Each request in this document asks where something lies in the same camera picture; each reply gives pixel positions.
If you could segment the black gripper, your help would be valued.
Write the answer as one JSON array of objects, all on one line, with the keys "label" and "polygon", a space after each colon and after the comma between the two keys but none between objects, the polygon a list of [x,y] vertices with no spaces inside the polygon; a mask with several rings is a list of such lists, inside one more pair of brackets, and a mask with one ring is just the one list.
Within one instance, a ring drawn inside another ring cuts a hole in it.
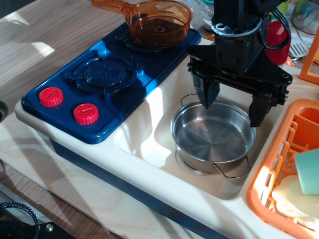
[{"label": "black gripper", "polygon": [[283,105],[288,98],[292,76],[267,57],[256,36],[217,35],[215,44],[190,46],[187,53],[196,93],[206,109],[225,84],[252,95],[250,127],[259,127],[272,105]]}]

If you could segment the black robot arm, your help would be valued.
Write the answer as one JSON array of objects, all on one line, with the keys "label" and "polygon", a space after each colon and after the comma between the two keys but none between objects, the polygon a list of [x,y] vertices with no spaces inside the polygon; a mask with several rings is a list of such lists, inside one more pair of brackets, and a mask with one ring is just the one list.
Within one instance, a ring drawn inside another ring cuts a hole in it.
[{"label": "black robot arm", "polygon": [[272,107],[285,103],[287,87],[293,78],[266,54],[267,50],[280,50],[291,41],[287,35],[276,45],[267,44],[271,16],[290,32],[279,5],[278,0],[215,1],[211,18],[215,43],[187,49],[188,69],[199,100],[206,108],[216,100],[220,84],[252,95],[251,127],[259,127]]}]

